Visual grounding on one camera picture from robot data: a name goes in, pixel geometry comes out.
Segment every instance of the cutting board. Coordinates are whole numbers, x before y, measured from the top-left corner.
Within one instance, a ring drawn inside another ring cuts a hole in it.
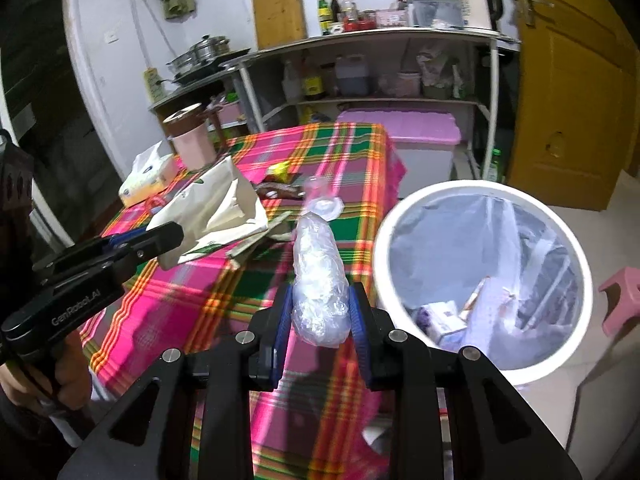
[[[307,38],[302,0],[253,0],[258,48]]]

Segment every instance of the plaid tablecloth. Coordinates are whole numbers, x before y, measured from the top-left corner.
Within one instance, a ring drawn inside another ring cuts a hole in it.
[[[383,216],[395,203],[404,167],[385,133],[372,124],[312,124],[231,141],[236,166],[259,182],[270,164],[288,160],[304,178],[327,176],[344,202],[331,227],[350,281],[372,294],[372,249]],[[182,170],[168,195],[199,174]],[[263,202],[269,218],[302,203]],[[149,221],[142,205],[123,210],[105,229],[116,234]],[[277,286],[292,281],[292,244],[255,253],[232,270],[225,250],[171,270],[155,260],[140,266],[121,300],[81,329],[84,352],[100,380],[121,395],[166,348],[207,349],[225,334],[244,330]],[[256,478],[362,478],[372,456],[362,446],[362,421],[375,402],[358,374],[349,338],[338,349],[316,348],[292,332],[285,371],[273,393],[251,395]],[[196,418],[192,457],[198,449]]]

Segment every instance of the white kettle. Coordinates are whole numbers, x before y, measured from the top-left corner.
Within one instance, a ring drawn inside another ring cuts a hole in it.
[[[502,17],[502,0],[460,0],[465,28],[498,30],[497,22]]]

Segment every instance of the white trash can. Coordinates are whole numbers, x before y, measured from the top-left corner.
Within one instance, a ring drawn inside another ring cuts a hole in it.
[[[429,346],[416,308],[454,301],[460,311],[485,276],[506,283],[508,307],[470,316],[492,327],[483,351],[514,386],[564,364],[591,317],[591,271],[575,235],[542,202],[483,180],[434,184],[399,202],[376,237],[373,274],[396,328]]]

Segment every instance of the person's hand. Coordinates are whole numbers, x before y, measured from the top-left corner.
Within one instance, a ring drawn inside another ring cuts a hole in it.
[[[27,365],[29,372],[40,385],[51,393],[49,380],[36,368]],[[91,398],[91,375],[84,354],[80,335],[74,330],[65,338],[62,356],[56,361],[56,380],[60,384],[58,400],[72,410],[79,410]],[[39,399],[46,397],[24,376],[14,362],[0,367],[0,386],[7,398],[16,406],[23,406],[42,414]]]

